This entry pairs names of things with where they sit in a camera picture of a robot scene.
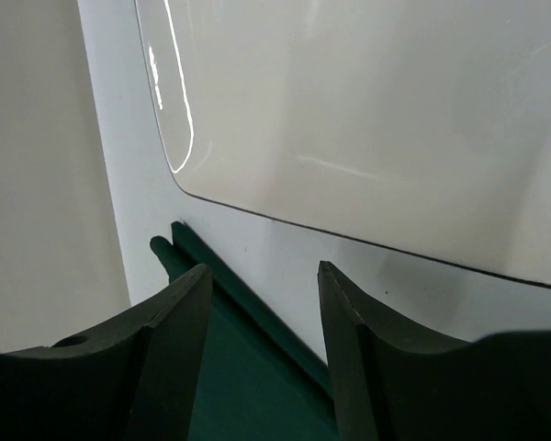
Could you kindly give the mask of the white rectangular plate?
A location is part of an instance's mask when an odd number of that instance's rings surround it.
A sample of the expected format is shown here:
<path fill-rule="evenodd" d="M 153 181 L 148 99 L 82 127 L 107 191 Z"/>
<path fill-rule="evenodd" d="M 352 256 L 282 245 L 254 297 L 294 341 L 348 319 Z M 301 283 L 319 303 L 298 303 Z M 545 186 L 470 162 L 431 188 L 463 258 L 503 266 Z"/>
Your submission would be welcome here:
<path fill-rule="evenodd" d="M 139 1 L 192 197 L 551 287 L 551 1 Z"/>

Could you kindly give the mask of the dark green cloth placemat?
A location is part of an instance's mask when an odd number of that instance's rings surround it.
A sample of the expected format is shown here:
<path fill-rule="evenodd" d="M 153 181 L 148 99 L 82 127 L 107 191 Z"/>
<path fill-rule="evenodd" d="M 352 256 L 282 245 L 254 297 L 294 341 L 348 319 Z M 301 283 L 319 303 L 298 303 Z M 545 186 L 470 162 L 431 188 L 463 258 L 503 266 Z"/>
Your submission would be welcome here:
<path fill-rule="evenodd" d="M 198 264 L 213 277 L 189 439 L 338 439 L 325 363 L 188 225 L 171 232 L 150 240 L 169 280 Z"/>

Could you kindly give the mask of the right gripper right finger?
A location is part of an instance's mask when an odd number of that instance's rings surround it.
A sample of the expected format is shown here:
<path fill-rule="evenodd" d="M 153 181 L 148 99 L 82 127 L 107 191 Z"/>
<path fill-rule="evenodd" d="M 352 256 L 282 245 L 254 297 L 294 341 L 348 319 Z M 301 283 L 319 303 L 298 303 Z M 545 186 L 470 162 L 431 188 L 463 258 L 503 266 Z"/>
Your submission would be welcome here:
<path fill-rule="evenodd" d="M 551 331 L 466 342 L 321 262 L 320 316 L 344 440 L 551 440 Z"/>

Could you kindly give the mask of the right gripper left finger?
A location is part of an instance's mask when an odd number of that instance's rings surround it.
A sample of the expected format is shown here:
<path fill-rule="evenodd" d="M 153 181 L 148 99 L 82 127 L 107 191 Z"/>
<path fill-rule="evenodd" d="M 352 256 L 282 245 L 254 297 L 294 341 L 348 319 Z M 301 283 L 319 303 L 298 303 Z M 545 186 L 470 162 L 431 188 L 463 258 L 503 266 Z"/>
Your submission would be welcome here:
<path fill-rule="evenodd" d="M 198 265 L 94 327 L 0 354 L 0 440 L 185 440 L 211 306 Z"/>

